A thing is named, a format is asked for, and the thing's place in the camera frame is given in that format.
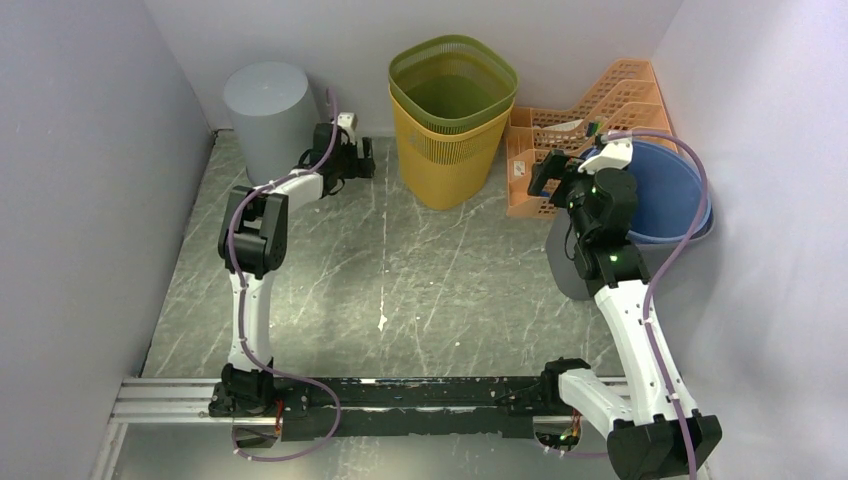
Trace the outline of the light grey plastic bin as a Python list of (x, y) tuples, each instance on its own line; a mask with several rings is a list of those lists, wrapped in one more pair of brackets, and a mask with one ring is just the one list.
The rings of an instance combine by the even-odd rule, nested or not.
[(312, 146), (319, 111), (303, 69), (277, 61), (244, 66), (227, 79), (223, 100), (252, 184), (284, 177)]

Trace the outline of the olive green mesh bin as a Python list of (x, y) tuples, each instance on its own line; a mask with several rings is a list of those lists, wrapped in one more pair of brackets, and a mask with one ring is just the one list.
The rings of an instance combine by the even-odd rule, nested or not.
[(398, 105), (423, 127), (457, 135), (494, 119), (513, 103), (514, 68), (479, 40), (459, 34), (427, 40), (397, 54), (388, 67)]

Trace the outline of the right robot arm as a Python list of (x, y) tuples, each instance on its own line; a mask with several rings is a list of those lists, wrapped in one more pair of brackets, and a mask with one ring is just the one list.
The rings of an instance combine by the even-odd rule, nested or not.
[(636, 179), (621, 164), (589, 169), (560, 150), (533, 166), (529, 194), (552, 179), (559, 185), (550, 201), (568, 215), (574, 237), (571, 260), (612, 333), (630, 393), (615, 393), (583, 361), (559, 360), (545, 368), (540, 402), (553, 414), (572, 407), (602, 434), (619, 478), (694, 479), (722, 429), (716, 416), (700, 412), (676, 369), (649, 270), (627, 237), (638, 207)]

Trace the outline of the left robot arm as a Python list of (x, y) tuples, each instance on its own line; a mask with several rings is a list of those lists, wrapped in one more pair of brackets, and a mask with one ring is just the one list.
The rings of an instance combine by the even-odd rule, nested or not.
[(354, 114), (319, 123), (313, 144), (281, 178), (230, 191), (218, 254), (230, 275), (233, 333), (213, 404), (261, 416), (277, 400), (270, 345), (271, 291), (288, 247), (289, 216), (337, 194), (351, 179), (375, 173), (372, 142), (356, 134)]

